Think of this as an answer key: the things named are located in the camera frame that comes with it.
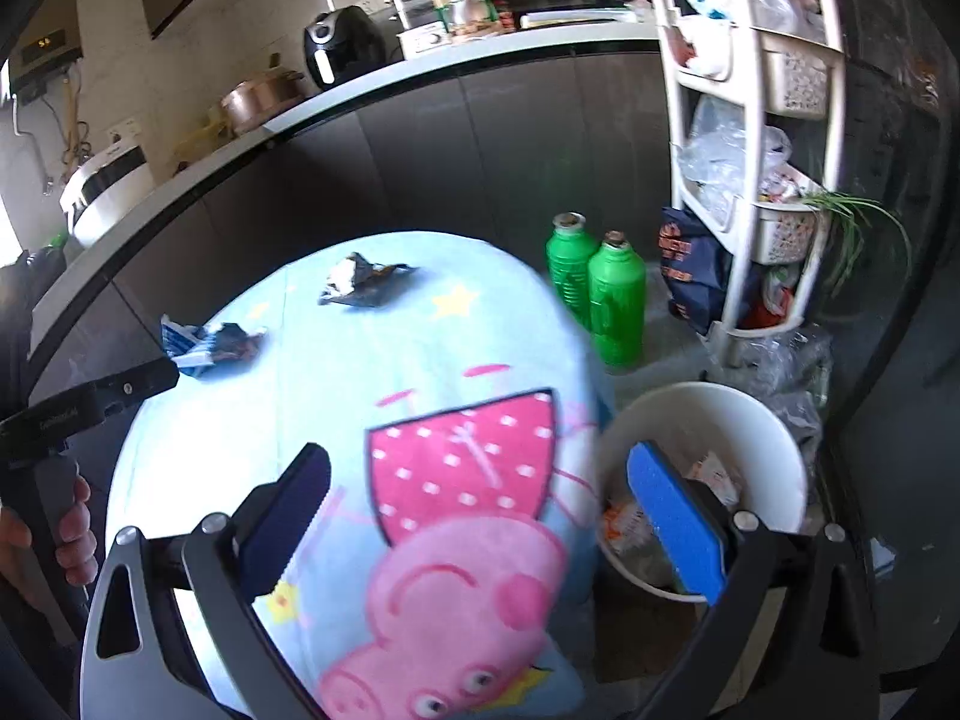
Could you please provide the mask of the person's left hand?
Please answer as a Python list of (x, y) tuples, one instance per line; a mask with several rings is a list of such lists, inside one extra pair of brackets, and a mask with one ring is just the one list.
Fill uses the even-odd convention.
[[(60, 543), (55, 550), (55, 561), (60, 571), (72, 587), (82, 589), (89, 585), (98, 575), (98, 561), (96, 561), (96, 536), (91, 530), (91, 514), (88, 509), (88, 500), (91, 497), (91, 488), (82, 476), (73, 480), (73, 504), (60, 518), (57, 525)], [(32, 533), (20, 516), (9, 505), (2, 505), (2, 527), (0, 527), (0, 543), (2, 543), (2, 577), (26, 600), (35, 610), (43, 609), (43, 597), (37, 593), (36, 587), (29, 582), (25, 569), (20, 564), (18, 554), (32, 548)]]

